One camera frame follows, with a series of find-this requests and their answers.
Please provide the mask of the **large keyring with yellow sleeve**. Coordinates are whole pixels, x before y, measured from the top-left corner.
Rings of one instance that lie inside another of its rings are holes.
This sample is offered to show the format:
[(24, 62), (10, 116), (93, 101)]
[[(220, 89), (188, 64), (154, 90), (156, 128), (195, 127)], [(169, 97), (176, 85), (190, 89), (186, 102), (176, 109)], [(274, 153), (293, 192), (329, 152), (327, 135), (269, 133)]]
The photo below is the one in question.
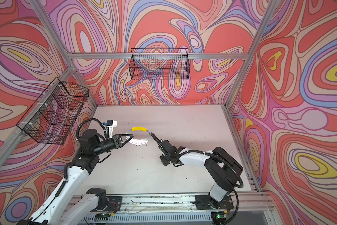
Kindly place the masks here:
[(133, 135), (132, 138), (127, 137), (130, 144), (141, 146), (147, 144), (151, 139), (151, 134), (145, 127), (132, 127), (126, 132), (127, 135)]

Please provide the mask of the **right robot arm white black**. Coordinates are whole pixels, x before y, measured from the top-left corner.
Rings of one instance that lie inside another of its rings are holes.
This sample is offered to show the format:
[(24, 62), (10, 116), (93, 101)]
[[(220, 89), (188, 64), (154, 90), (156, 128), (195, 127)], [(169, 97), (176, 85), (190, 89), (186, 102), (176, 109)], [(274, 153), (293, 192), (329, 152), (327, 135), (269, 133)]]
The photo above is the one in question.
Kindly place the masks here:
[(237, 210), (229, 194), (238, 197), (236, 188), (243, 188), (241, 178), (243, 167), (223, 148), (216, 147), (213, 151), (191, 150), (186, 147), (175, 147), (168, 140), (159, 139), (154, 133), (150, 134), (162, 151), (160, 160), (166, 167), (198, 166), (205, 168), (212, 177), (214, 184), (207, 195), (196, 195), (192, 204), (198, 210)]

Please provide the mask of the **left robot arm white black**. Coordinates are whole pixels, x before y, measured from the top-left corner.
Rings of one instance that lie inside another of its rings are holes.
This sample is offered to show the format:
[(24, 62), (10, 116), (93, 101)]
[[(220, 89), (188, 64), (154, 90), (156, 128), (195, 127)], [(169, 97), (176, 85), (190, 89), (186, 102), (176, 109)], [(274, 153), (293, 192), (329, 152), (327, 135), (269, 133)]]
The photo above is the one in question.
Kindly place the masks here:
[(19, 225), (77, 225), (91, 211), (103, 211), (107, 208), (109, 202), (106, 191), (91, 188), (83, 199), (71, 209), (66, 209), (95, 166), (102, 163), (100, 155), (110, 154), (133, 139), (132, 134), (113, 135), (116, 126), (117, 121), (101, 123), (96, 118), (87, 119), (78, 126), (76, 139), (80, 147), (72, 161), (64, 166), (63, 179), (39, 209), (29, 219), (21, 219)]

